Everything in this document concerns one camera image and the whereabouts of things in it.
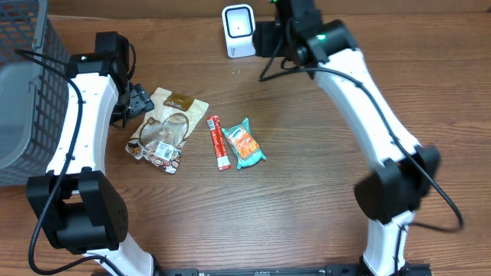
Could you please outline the teal orange cracker packet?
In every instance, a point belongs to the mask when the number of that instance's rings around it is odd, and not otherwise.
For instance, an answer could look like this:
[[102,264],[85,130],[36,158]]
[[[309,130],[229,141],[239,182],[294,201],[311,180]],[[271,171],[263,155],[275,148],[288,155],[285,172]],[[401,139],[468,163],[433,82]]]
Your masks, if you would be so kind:
[[260,160],[267,160],[260,145],[251,135],[249,119],[246,117],[240,124],[222,128],[222,134],[237,157],[237,169],[254,166]]

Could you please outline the red white stick packet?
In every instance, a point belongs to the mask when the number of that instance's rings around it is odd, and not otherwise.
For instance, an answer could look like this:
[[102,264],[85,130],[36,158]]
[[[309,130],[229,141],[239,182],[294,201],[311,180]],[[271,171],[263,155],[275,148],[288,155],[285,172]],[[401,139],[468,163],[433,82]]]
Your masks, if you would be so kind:
[[226,152],[225,141],[223,139],[219,117],[218,116],[207,117],[206,122],[210,130],[210,135],[212,137],[218,170],[223,171],[223,170],[230,169],[232,166]]

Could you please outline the beige brown snack pouch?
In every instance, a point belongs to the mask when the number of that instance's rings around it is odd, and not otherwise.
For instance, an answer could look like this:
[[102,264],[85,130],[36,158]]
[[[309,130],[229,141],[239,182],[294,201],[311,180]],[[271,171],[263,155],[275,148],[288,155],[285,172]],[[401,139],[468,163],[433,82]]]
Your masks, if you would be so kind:
[[209,105],[160,87],[150,99],[154,109],[145,114],[125,150],[134,159],[145,159],[163,172],[174,174],[180,166],[187,139]]

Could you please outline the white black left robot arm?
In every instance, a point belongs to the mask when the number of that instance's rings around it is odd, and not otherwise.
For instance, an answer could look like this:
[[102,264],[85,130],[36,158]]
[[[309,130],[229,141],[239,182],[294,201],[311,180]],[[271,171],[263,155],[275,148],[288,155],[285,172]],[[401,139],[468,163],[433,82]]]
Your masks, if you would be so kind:
[[[104,155],[110,126],[154,108],[131,78],[134,46],[115,31],[96,34],[94,52],[74,54],[65,71],[44,69],[68,83],[68,105],[56,152],[42,176],[32,176],[26,196],[38,218],[29,249],[33,272],[53,275],[94,260],[108,275],[160,275],[158,260],[129,233],[125,201],[105,174]],[[35,246],[44,233],[53,248],[80,259],[45,270],[35,264]]]

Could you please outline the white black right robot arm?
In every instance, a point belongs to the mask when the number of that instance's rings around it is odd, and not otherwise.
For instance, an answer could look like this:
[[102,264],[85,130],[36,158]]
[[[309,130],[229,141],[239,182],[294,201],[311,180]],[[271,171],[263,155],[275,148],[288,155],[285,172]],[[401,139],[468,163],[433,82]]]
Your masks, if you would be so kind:
[[259,57],[294,63],[282,75],[307,73],[332,99],[356,136],[370,174],[354,187],[368,217],[359,265],[332,265],[329,275],[429,275],[427,264],[404,258],[409,227],[430,191],[440,154],[424,148],[377,88],[354,36],[341,20],[323,22],[312,1],[275,1],[275,19],[259,21],[253,44]]

